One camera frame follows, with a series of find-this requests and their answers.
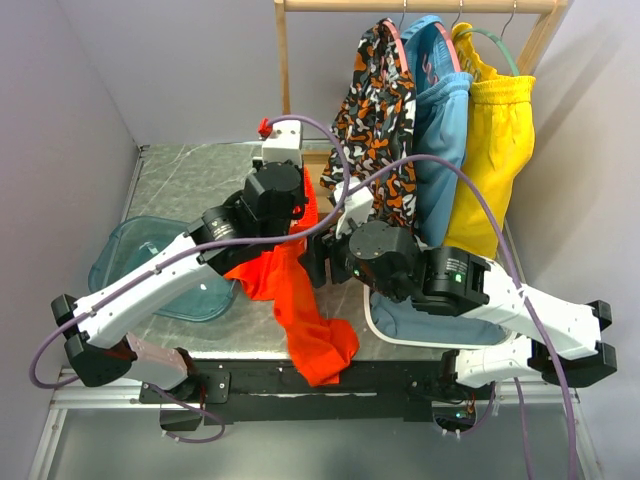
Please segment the orange shorts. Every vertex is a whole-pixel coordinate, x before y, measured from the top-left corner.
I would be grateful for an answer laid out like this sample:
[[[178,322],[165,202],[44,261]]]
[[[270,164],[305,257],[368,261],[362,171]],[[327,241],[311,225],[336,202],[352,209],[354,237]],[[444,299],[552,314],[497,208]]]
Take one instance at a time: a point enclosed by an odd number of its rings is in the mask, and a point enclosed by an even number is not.
[[[237,280],[249,299],[273,303],[289,356],[310,386],[335,385],[357,353],[359,340],[348,321],[319,312],[311,281],[298,262],[305,247],[304,239],[284,242],[224,277]]]

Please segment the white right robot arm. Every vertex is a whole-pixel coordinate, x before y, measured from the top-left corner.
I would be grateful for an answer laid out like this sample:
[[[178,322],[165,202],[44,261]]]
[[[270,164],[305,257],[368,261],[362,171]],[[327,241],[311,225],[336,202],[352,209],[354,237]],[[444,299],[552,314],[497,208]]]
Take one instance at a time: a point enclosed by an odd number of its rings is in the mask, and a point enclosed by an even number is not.
[[[540,374],[554,385],[591,386],[617,371],[616,350],[601,339],[611,307],[574,304],[527,285],[502,266],[457,247],[426,247],[408,230],[370,221],[346,235],[311,235],[299,258],[314,287],[357,279],[397,305],[409,304],[426,325],[484,322],[511,333],[484,346],[453,344],[443,354],[440,391],[460,398],[491,382]]]

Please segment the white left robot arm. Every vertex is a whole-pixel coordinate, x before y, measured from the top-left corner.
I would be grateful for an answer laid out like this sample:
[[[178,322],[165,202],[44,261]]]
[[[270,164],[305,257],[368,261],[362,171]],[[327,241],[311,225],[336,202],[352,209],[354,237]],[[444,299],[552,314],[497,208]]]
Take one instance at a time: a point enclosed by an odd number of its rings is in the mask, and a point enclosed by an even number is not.
[[[174,400],[198,392],[199,377],[188,352],[141,340],[133,329],[183,293],[274,248],[306,205],[303,167],[269,162],[250,174],[241,190],[210,208],[159,254],[107,288],[52,304],[71,367],[87,387],[120,378],[155,384]]]

